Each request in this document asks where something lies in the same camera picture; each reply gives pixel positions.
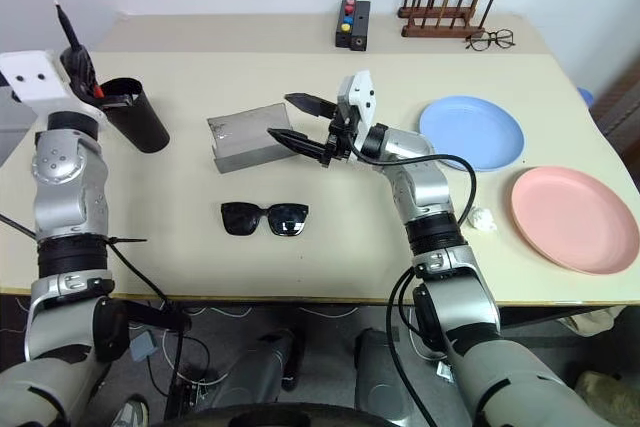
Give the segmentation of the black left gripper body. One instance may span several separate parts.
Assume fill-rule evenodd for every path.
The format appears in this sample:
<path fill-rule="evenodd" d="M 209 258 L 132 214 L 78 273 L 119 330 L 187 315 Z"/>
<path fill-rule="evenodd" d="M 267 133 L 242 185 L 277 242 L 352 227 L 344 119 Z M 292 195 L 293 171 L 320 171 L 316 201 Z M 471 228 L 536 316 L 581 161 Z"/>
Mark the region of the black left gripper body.
<path fill-rule="evenodd" d="M 65 49 L 60 55 L 60 62 L 69 77 L 70 87 L 77 97 L 97 98 L 94 66 L 83 45 Z"/>

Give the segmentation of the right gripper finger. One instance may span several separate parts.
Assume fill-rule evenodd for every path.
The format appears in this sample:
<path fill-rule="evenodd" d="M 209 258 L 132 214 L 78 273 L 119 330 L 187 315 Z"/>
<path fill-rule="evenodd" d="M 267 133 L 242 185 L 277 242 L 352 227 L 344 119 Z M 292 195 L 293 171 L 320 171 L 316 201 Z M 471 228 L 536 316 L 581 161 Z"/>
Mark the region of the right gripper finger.
<path fill-rule="evenodd" d="M 306 134 L 290 129 L 268 128 L 267 133 L 279 144 L 289 150 L 325 163 L 325 145 L 310 140 Z"/>
<path fill-rule="evenodd" d="M 284 99 L 304 113 L 315 117 L 333 118 L 337 105 L 307 93 L 290 93 Z"/>

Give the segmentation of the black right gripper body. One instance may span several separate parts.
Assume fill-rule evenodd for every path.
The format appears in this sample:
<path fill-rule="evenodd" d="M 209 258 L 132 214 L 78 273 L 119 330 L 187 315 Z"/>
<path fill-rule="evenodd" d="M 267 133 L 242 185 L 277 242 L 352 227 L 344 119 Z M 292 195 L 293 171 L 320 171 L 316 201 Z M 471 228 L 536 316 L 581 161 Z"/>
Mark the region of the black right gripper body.
<path fill-rule="evenodd" d="M 332 159 L 343 160 L 351 154 L 361 116 L 355 106 L 325 101 L 321 115 L 330 120 L 328 137 L 320 163 L 327 167 Z"/>

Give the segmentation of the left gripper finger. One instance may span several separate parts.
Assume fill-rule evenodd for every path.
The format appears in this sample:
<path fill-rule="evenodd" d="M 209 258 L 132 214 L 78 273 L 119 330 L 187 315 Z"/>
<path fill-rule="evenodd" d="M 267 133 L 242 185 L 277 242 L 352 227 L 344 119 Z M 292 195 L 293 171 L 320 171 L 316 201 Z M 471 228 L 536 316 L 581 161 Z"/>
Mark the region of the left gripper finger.
<path fill-rule="evenodd" d="M 70 47 L 73 51 L 79 51 L 82 49 L 82 44 L 79 42 L 77 35 L 74 31 L 74 28 L 69 20 L 68 16 L 61 11 L 60 12 L 60 24 L 62 26 L 63 32 L 70 44 Z"/>
<path fill-rule="evenodd" d="M 62 30 L 69 42 L 69 46 L 72 50 L 75 49 L 75 31 L 73 29 L 73 26 L 67 16 L 67 14 L 64 12 L 64 10 L 62 9 L 60 3 L 55 0 L 54 1 L 54 6 L 56 8 L 56 12 L 57 12 L 57 16 L 58 16 L 58 20 L 59 23 L 62 27 Z"/>

